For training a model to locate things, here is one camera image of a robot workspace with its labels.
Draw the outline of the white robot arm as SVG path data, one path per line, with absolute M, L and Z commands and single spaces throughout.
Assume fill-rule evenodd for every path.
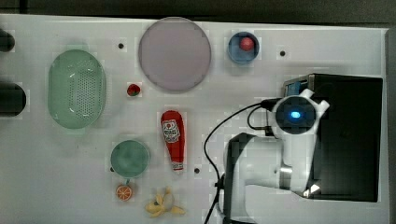
M 246 210 L 246 187 L 302 193 L 310 176 L 318 126 L 330 104 L 315 102 L 305 89 L 298 95 L 268 99 L 265 136 L 240 133 L 224 153 L 222 224 L 255 224 Z

